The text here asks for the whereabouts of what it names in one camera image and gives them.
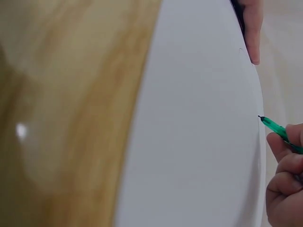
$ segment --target dark object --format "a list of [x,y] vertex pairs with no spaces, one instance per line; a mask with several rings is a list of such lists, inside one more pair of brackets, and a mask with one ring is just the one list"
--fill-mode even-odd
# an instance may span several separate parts
[[261,117],[260,115],[258,115],[259,118],[261,118],[261,121],[264,121],[265,117]]
[[244,18],[243,18],[244,6],[240,5],[238,0],[231,0],[231,3],[232,3],[232,7],[237,15],[242,34],[244,36],[244,34],[245,34],[245,24],[244,24]]

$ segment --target pen tip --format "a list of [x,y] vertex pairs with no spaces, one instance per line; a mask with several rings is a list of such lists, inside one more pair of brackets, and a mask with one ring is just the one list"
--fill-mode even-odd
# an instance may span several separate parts
[[264,121],[265,117],[261,117],[260,115],[258,115],[258,117],[261,119],[261,121]]

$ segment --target wood grain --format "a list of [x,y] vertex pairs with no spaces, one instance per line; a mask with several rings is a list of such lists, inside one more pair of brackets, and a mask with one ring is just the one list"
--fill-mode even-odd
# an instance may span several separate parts
[[1,227],[115,225],[160,2],[0,2]]

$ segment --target hand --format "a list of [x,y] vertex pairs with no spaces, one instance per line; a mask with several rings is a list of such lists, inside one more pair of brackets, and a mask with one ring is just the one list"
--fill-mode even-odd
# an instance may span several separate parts
[[[303,145],[303,124],[288,125],[286,133],[291,143]],[[294,175],[303,172],[303,155],[292,153],[280,136],[271,133],[267,141],[278,161],[276,175],[266,191],[266,208],[273,227],[303,226],[303,185]]]
[[263,0],[238,0],[244,7],[245,43],[250,60],[260,64],[260,32],[263,22]]

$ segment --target green pen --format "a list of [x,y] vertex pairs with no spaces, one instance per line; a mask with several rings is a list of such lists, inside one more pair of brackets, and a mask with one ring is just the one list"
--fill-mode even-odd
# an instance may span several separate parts
[[277,123],[275,123],[274,121],[272,121],[268,117],[261,117],[261,116],[258,116],[258,117],[261,119],[263,124],[265,124],[268,128],[270,128],[276,134],[281,136],[282,139],[285,141],[285,143],[289,144],[294,149],[294,151],[296,151],[300,155],[303,155],[303,148],[302,147],[296,146],[296,145],[289,142],[289,139],[287,137],[287,133],[286,133],[286,130],[285,130],[284,127],[282,127],[281,125],[278,125]]

